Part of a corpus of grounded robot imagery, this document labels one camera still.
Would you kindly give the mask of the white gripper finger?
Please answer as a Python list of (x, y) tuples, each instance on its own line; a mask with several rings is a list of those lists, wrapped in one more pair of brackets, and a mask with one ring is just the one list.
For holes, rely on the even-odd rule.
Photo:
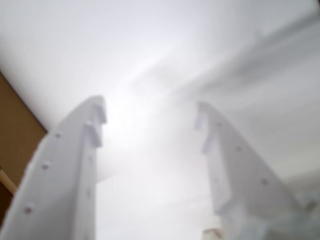
[(294, 194), (227, 117), (197, 104), (208, 134), (207, 157), (213, 210), (228, 240), (308, 240), (307, 214)]
[(3, 240), (93, 240), (105, 99), (92, 96), (39, 143), (5, 214)]

